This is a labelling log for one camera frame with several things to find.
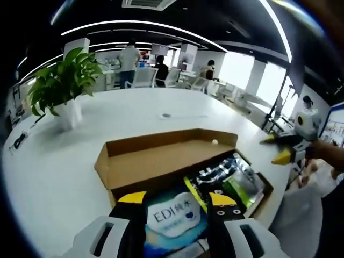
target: desk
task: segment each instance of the desk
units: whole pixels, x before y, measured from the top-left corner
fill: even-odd
[[[37,119],[31,116],[14,128],[4,145],[9,200],[21,228],[43,257],[61,255],[72,246],[76,233],[110,213],[108,193],[94,170],[103,144],[144,134],[190,128],[238,134],[238,149],[275,188],[258,218],[265,227],[272,223],[291,167],[271,164],[277,147],[260,145],[267,134],[225,104],[201,92],[166,88],[106,91],[78,98],[83,120],[73,131],[56,131],[48,114],[11,155],[8,147]],[[163,113],[188,118],[161,120]]]

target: white pillar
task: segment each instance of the white pillar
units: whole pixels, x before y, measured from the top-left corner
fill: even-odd
[[[197,54],[197,50],[198,50],[198,47],[191,45],[191,44],[184,44],[181,46],[181,53],[185,52],[185,53],[188,53],[189,55],[193,56],[191,64],[187,64],[186,71],[192,72],[192,68],[194,67],[194,63],[195,63],[195,57]],[[182,54],[179,57],[178,63],[181,62],[181,58],[182,58]]]
[[[66,55],[68,54],[69,51],[77,47],[84,48],[81,53],[88,53],[89,46],[90,46],[90,40],[87,38],[77,39],[69,43],[66,43],[64,46],[63,59],[66,58]]]
[[[251,70],[251,75],[249,77],[246,90],[245,90],[247,93],[253,96],[256,96],[259,85],[263,78],[266,65],[267,65],[266,63],[258,61],[257,59],[254,60],[253,67]]]

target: black ceiling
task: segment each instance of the black ceiling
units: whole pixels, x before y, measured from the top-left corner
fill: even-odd
[[[50,26],[53,14],[63,3],[65,5],[64,11],[61,12],[54,26]],[[144,24],[99,25],[61,36],[61,33],[67,30],[106,20],[156,22],[182,28],[212,41],[241,42],[286,54],[278,30],[259,0],[177,0],[162,12],[145,9],[124,9],[121,7],[121,3],[121,0],[97,0],[88,1],[87,3],[82,0],[67,0],[66,2],[50,0],[44,1],[44,5],[35,1],[23,3],[23,10],[19,11],[18,9],[17,11],[18,17],[22,18],[23,22],[26,23],[18,47],[18,60],[20,61],[25,56],[28,56],[28,59],[20,66],[19,73],[21,76],[24,76],[48,59],[61,54],[66,42],[81,37],[89,38],[91,45],[127,41],[129,37],[135,37],[137,41],[161,44],[184,42],[181,39],[167,35],[147,32],[155,31],[194,41],[212,51],[221,51],[194,36],[169,28]],[[312,85],[309,86],[313,87],[330,103],[333,93],[338,87],[338,77],[341,76],[340,69],[342,68],[340,60],[334,58],[336,55],[333,55],[335,50],[331,41],[316,37],[308,27],[297,20],[285,8],[271,1],[269,3],[281,21],[283,28],[285,28],[291,47],[294,48],[295,45],[301,49],[306,66],[326,81],[326,83],[319,83],[314,80],[314,82],[311,82]],[[124,28],[139,29],[145,32],[116,31]],[[103,30],[114,31],[88,34]],[[248,49],[245,48],[223,47],[248,53]],[[276,58],[271,57],[270,60],[279,62],[281,65],[287,65],[285,61],[276,60]]]

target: cardboard box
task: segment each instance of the cardboard box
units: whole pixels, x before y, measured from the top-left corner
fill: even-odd
[[[109,141],[104,144],[95,169],[114,207],[123,195],[169,188],[181,182],[190,170],[200,171],[233,151],[245,158],[235,149],[237,139],[233,133],[191,129]],[[273,191],[271,184],[260,173],[258,175],[267,187],[253,217],[259,214]]]

